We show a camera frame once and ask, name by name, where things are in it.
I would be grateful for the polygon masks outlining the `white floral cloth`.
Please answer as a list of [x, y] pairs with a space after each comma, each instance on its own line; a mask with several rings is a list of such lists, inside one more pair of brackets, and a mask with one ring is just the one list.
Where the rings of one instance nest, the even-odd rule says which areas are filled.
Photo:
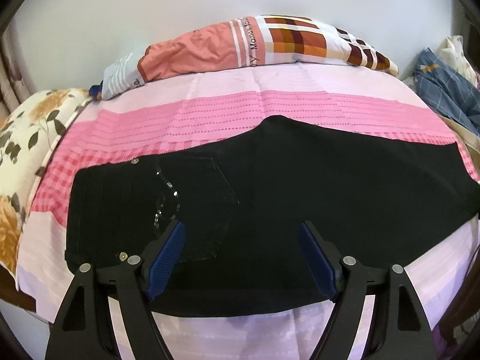
[[462, 35], [446, 37], [435, 53], [451, 69], [459, 73], [474, 87], [479, 88], [479, 75], [465, 57]]

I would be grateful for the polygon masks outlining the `orange plaid pillow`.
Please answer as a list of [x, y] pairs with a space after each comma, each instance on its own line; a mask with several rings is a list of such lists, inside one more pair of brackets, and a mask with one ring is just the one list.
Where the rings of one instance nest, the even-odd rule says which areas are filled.
[[352, 65], [392, 76], [399, 73], [383, 53], [333, 25], [302, 16], [246, 16], [119, 58], [103, 72], [102, 100], [154, 80], [297, 62]]

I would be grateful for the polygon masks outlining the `floral cream quilt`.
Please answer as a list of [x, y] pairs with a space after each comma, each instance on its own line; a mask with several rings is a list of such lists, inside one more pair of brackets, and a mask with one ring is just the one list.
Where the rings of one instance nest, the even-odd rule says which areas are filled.
[[43, 90], [1, 126], [1, 266], [13, 279], [24, 226], [50, 158], [91, 101], [84, 88]]

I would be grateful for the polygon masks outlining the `pink checked bed sheet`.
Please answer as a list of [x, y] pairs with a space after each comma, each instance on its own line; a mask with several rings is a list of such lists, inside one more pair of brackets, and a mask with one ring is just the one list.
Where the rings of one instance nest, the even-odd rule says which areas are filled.
[[[445, 145], [454, 133], [400, 80], [364, 67], [282, 64], [158, 80], [90, 103], [57, 146], [19, 246], [17, 281], [54, 322], [72, 280], [64, 261], [68, 200], [83, 167], [183, 150], [256, 127], [268, 116], [389, 139]], [[473, 217], [406, 271], [433, 328], [479, 244]], [[154, 314], [175, 359], [307, 359], [333, 303], [247, 317]]]

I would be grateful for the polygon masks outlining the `blue plaid cloth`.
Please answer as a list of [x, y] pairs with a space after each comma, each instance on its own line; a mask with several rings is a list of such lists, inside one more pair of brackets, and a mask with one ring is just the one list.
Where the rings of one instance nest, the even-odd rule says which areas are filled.
[[479, 136], [479, 90], [431, 49], [424, 49], [413, 69], [416, 94], [433, 111]]

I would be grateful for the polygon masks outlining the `small blue object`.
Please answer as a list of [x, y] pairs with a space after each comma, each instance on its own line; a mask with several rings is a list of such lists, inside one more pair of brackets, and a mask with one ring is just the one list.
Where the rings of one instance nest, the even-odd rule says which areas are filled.
[[89, 88], [89, 96], [91, 96], [91, 98], [93, 98], [93, 99], [101, 100], [102, 99], [102, 91], [103, 91], [103, 84], [92, 85]]

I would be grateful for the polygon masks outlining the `black denim pants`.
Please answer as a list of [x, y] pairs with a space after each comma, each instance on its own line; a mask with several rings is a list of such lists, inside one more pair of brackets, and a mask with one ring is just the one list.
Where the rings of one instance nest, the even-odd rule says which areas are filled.
[[156, 312], [230, 317], [322, 300], [299, 245], [304, 221], [370, 267], [407, 265], [479, 213], [456, 143], [429, 145], [271, 116], [247, 133], [80, 170], [65, 258], [118, 264], [172, 219], [186, 241]]

